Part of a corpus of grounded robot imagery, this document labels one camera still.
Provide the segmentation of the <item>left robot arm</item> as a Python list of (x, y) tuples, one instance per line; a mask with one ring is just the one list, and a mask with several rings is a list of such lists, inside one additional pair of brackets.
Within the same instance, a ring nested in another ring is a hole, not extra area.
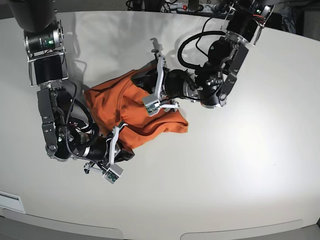
[[(175, 99), (199, 102), (209, 109), (223, 107), (249, 52), (248, 45), (259, 39), (275, 4), (273, 0), (219, 0), (214, 4), (214, 14), (226, 13), (230, 19), (227, 26), (191, 36), (177, 51), (179, 63), (194, 73), (168, 69), (165, 57), (154, 49), (156, 66), (131, 78), (136, 87), (149, 93), (142, 100), (148, 113), (161, 108), (177, 109)], [(205, 53), (207, 61), (203, 65), (186, 62), (184, 48), (206, 36), (219, 36)]]

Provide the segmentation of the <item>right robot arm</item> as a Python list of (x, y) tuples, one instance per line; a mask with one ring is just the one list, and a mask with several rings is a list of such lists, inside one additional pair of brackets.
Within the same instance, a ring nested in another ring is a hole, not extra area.
[(47, 155), (60, 162), (87, 160), (90, 166), (128, 161), (133, 151), (113, 129), (102, 136), (88, 109), (66, 88), (69, 82), (64, 33), (51, 0), (10, 0), (23, 29), (29, 81), (39, 87), (38, 110)]

